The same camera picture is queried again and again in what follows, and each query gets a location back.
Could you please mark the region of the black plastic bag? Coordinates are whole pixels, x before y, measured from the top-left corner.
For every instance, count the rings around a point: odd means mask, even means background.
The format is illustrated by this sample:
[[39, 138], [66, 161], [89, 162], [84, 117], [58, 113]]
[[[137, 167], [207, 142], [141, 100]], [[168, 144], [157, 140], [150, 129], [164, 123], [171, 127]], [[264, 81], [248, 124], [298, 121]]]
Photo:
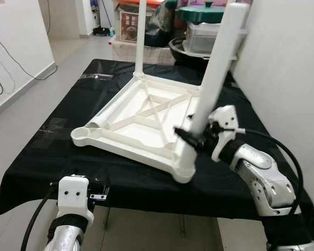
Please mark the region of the black plastic bag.
[[147, 47], [167, 47], [174, 35], [174, 18], [178, 0], [164, 0], [155, 9], [145, 28], [144, 45]]

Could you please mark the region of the white plastic children table top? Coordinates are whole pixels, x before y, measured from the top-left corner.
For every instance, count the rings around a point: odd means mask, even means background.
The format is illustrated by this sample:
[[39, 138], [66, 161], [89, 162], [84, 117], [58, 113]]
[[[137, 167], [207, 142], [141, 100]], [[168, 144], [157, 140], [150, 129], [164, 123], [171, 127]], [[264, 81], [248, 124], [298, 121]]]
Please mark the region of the white plastic children table top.
[[199, 93], [200, 86], [147, 74], [143, 78], [133, 76], [100, 111], [110, 102], [136, 97], [140, 105], [136, 114], [111, 129], [83, 125], [71, 132], [71, 139], [76, 146], [94, 146], [172, 176], [185, 146], [174, 127], [188, 127]]

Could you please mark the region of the black floor mop head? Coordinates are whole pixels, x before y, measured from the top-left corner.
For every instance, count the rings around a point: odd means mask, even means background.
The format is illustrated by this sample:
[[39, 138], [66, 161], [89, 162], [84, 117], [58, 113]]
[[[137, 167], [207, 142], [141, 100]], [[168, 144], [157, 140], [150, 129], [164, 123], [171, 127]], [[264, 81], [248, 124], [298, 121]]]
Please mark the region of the black floor mop head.
[[95, 27], [93, 29], [94, 36], [113, 37], [115, 34], [116, 31], [113, 27]]

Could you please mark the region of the black wok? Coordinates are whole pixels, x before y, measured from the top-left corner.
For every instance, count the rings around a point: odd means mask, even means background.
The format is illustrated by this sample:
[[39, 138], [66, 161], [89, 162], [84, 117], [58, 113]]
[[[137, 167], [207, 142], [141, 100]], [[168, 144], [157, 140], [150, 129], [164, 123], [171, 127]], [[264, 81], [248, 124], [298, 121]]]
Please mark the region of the black wok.
[[184, 50], [184, 38], [174, 38], [169, 41], [171, 55], [175, 59], [174, 65], [190, 67], [191, 69], [205, 69], [209, 60], [198, 56], [188, 55]]

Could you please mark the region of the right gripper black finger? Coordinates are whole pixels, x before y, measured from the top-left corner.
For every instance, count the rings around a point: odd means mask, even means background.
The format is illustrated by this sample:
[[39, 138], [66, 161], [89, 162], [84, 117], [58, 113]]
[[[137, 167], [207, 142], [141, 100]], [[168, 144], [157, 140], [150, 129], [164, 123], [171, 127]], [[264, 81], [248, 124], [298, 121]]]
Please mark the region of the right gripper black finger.
[[200, 136], [196, 136], [192, 132], [179, 127], [174, 127], [174, 133], [196, 151], [200, 151], [203, 148], [203, 141]]

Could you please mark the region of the black tablecloth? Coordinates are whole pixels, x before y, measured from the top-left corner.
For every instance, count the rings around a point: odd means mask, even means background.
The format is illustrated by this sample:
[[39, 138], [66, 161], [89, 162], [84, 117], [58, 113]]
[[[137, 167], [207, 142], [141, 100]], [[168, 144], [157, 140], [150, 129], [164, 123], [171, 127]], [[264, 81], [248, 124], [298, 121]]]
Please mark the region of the black tablecloth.
[[[84, 74], [109, 74], [109, 81], [78, 79], [47, 117], [68, 119], [72, 131], [83, 126], [131, 79], [134, 64], [94, 59]], [[278, 169], [293, 186], [297, 178], [275, 143], [255, 135], [238, 135], [241, 140], [274, 158]], [[170, 174], [129, 158], [92, 146], [78, 147], [72, 140], [40, 143], [37, 133], [4, 172], [0, 184], [0, 215], [28, 201], [43, 199], [52, 182], [64, 175], [81, 174], [110, 181], [104, 207], [155, 211], [217, 218], [259, 220], [248, 185], [229, 165], [215, 163], [210, 155], [198, 155], [196, 172], [187, 184]]]

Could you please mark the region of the clear plastic storage bin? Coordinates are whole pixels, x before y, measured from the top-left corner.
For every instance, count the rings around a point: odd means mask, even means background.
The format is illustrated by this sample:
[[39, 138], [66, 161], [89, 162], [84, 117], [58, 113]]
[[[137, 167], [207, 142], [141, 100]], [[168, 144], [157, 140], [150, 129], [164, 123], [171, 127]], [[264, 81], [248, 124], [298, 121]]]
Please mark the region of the clear plastic storage bin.
[[187, 22], [183, 46], [188, 54], [210, 57], [221, 24]]

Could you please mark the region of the green round pot lid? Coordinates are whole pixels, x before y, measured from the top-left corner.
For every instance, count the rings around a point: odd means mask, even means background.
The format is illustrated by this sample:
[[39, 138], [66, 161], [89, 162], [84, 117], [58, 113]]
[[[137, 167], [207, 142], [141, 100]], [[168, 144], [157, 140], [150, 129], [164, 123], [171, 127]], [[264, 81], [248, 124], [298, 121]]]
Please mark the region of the green round pot lid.
[[213, 2], [205, 2], [204, 5], [184, 6], [178, 8], [178, 16], [191, 23], [221, 23], [226, 8], [214, 5]]

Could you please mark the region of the clear tape strip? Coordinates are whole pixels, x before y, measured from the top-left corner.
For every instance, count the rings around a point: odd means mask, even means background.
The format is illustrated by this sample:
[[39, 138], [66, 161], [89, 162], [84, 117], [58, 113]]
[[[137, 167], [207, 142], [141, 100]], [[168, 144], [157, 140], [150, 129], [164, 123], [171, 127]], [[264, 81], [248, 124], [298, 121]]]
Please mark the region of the clear tape strip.
[[100, 73], [93, 73], [93, 74], [81, 74], [80, 79], [98, 79], [99, 81], [109, 81], [114, 76], [109, 74], [100, 74]]

